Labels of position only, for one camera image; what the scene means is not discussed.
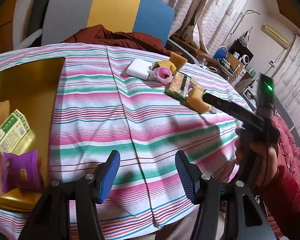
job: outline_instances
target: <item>brown clothing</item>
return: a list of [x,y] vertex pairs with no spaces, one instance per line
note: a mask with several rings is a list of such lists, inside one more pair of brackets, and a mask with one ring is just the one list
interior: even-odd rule
[[170,56],[171,52],[162,46],[162,41],[160,39],[149,34],[139,32],[113,33],[108,31],[101,24],[81,29],[63,42],[82,42],[87,44],[100,44],[130,49],[140,49],[165,56]]

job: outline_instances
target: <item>food package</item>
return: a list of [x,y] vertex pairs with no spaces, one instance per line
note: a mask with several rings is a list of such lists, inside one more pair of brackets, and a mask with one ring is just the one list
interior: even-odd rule
[[17,187],[40,190],[42,185],[37,150],[19,156],[13,153],[2,153],[1,191],[3,193]]
[[16,109],[0,126],[0,152],[12,153],[29,130],[26,117]]
[[168,88],[168,94],[181,100],[186,100],[190,80],[191,78],[189,76],[176,71]]
[[193,87],[198,87],[202,92],[204,92],[205,90],[200,83],[198,83],[194,78],[191,78],[188,90],[190,90]]

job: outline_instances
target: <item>striped bedsheet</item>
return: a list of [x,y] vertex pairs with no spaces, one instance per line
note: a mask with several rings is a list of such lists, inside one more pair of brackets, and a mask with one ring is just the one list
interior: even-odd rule
[[[174,155],[184,150],[201,171],[227,181],[234,168],[235,129],[240,122],[225,113],[199,115],[163,92],[157,81],[126,74],[136,57],[149,62],[168,57],[103,45],[54,44],[0,55],[0,71],[35,60],[65,57],[50,135],[50,176],[77,180],[106,161],[111,150],[121,164],[109,198],[98,205],[106,239],[152,233],[181,219],[194,206],[186,198]],[[186,64],[216,96],[246,108],[245,101],[220,76]],[[71,230],[78,238],[75,202]],[[16,240],[27,215],[0,210],[0,231]]]

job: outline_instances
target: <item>cable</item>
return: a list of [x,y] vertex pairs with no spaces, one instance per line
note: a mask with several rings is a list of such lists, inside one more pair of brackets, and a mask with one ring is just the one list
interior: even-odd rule
[[231,68],[233,69],[233,73],[232,74],[236,73],[237,75],[234,74],[234,77],[237,79],[237,77],[238,77],[239,74],[234,70],[233,64],[231,62],[229,62],[229,63],[230,63]]
[[284,53],[285,50],[286,49],[283,49],[283,51],[280,53],[280,55],[277,57],[277,59],[273,62],[273,64],[277,63],[279,61],[279,59],[282,57],[282,55],[283,55],[283,53]]

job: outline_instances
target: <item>yellow sponge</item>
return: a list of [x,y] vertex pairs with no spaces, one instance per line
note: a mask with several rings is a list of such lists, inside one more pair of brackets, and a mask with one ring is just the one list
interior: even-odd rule
[[177,68],[177,71],[179,71],[184,64],[186,64],[186,62],[188,61],[186,58],[171,52],[170,53],[170,59],[169,59]]
[[211,111],[211,105],[203,102],[202,95],[203,91],[195,86],[188,92],[187,97],[188,104],[199,114]]

